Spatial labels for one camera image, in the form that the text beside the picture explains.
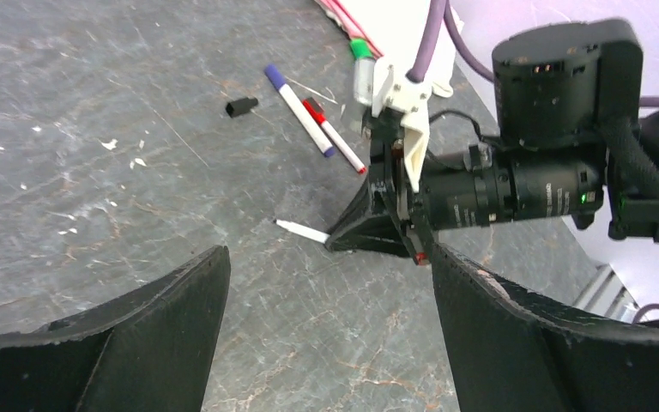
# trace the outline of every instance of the marker cap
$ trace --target marker cap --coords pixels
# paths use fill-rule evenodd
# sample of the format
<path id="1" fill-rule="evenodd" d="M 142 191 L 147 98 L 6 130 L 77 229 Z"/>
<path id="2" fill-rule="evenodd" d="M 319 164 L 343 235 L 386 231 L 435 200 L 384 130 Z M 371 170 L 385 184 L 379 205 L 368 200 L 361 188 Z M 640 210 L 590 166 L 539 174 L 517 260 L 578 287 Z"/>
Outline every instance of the marker cap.
<path id="1" fill-rule="evenodd" d="M 313 98 L 310 97 L 308 99 L 302 100 L 302 105 L 304 105 L 305 109 L 307 109 L 311 115 L 311 118 L 313 118 L 317 124 L 322 125 L 322 123 L 327 120 L 324 118 L 324 110 Z"/>
<path id="2" fill-rule="evenodd" d="M 287 84 L 287 80 L 284 79 L 284 76 L 281 75 L 279 69 L 277 69 L 273 64 L 266 66 L 266 69 L 263 70 L 263 73 L 269 78 L 269 81 L 277 91 L 279 91 L 282 86 Z"/>
<path id="3" fill-rule="evenodd" d="M 370 51 L 370 47 L 363 39 L 350 40 L 350 48 L 353 51 L 355 59 L 372 58 L 372 51 Z"/>

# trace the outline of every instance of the green marker cap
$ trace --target green marker cap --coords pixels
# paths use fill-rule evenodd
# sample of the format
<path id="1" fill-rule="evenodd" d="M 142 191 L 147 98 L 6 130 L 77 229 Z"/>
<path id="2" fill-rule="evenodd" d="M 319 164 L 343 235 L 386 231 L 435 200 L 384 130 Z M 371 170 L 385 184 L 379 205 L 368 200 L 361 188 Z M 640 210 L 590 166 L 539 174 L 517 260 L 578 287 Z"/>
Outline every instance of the green marker cap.
<path id="1" fill-rule="evenodd" d="M 354 58 L 372 58 L 372 51 L 363 39 L 350 40 L 350 48 L 353 51 Z"/>

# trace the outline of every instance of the white debris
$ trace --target white debris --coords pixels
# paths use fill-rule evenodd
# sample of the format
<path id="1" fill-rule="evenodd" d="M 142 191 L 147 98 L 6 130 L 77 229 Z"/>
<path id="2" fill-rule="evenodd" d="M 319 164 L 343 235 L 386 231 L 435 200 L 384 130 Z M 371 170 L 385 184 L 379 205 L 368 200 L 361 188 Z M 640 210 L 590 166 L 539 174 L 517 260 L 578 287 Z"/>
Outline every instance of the white debris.
<path id="1" fill-rule="evenodd" d="M 116 139 L 112 139 L 110 142 L 100 142 L 102 146 L 104 146 L 107 150 L 114 150 L 118 146 L 118 141 Z"/>

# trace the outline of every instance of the marker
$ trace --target marker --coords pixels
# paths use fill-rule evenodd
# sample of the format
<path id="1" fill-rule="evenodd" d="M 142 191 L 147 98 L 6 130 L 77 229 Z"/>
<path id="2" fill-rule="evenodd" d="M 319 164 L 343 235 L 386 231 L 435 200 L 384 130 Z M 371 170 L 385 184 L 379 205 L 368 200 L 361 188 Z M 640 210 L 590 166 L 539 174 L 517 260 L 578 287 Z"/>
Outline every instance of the marker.
<path id="1" fill-rule="evenodd" d="M 269 78 L 269 81 L 277 92 L 284 98 L 284 101 L 287 102 L 289 108 L 292 109 L 294 116 L 297 117 L 302 126 L 304 126 L 309 137 L 317 144 L 319 150 L 322 151 L 324 157 L 330 157 L 335 154 L 335 148 L 332 147 L 332 142 L 324 135 L 322 129 L 314 123 L 309 112 L 302 106 L 302 102 L 299 101 L 299 97 L 294 93 L 292 88 L 289 87 L 287 81 L 284 79 L 284 76 L 281 75 L 279 69 L 276 68 L 273 64 L 266 66 L 263 73 Z"/>
<path id="2" fill-rule="evenodd" d="M 311 227 L 302 226 L 299 223 L 294 223 L 293 221 L 274 221 L 277 226 L 284 227 L 291 233 L 298 234 L 299 236 L 305 237 L 307 239 L 314 240 L 321 244 L 327 241 L 330 236 L 324 232 L 312 229 Z"/>
<path id="3" fill-rule="evenodd" d="M 327 118 L 324 116 L 324 109 L 317 103 L 313 98 L 302 100 L 302 104 L 305 105 L 305 108 L 311 115 L 311 118 L 314 119 L 319 127 L 327 133 L 327 136 L 332 140 L 332 142 L 340 149 L 343 155 L 348 158 L 348 161 L 353 165 L 354 170 L 359 174 L 367 172 L 367 167 L 362 163 L 359 157 L 353 152 L 353 150 L 348 146 L 347 142 L 342 139 L 337 130 L 332 127 L 332 124 L 327 121 Z"/>
<path id="4" fill-rule="evenodd" d="M 348 84 L 347 102 L 340 116 L 342 124 L 350 131 L 362 134 L 362 124 L 367 109 L 372 107 L 372 90 L 375 82 L 375 58 L 363 39 L 350 41 L 354 55 L 353 75 Z"/>

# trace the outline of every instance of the blue-capped marker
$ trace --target blue-capped marker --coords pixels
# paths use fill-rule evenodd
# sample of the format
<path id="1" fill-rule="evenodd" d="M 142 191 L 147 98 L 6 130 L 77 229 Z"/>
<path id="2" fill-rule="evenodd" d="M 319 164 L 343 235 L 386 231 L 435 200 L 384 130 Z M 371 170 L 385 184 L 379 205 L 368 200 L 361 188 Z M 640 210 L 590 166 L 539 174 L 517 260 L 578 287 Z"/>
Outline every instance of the blue-capped marker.
<path id="1" fill-rule="evenodd" d="M 322 151 L 324 157 L 334 155 L 335 148 L 332 146 L 332 142 L 330 142 L 317 122 L 311 118 L 311 114 L 305 109 L 302 102 L 299 101 L 299 97 L 297 97 L 292 88 L 289 87 L 284 76 L 279 72 L 279 69 L 273 64 L 270 64 L 266 66 L 263 73 L 269 78 L 269 81 L 274 85 L 274 88 L 279 92 L 281 97 L 284 98 L 284 101 L 287 102 L 287 105 L 292 109 L 294 116 L 296 116 L 300 123 L 302 123 L 302 126 L 304 126 L 311 139 Z"/>

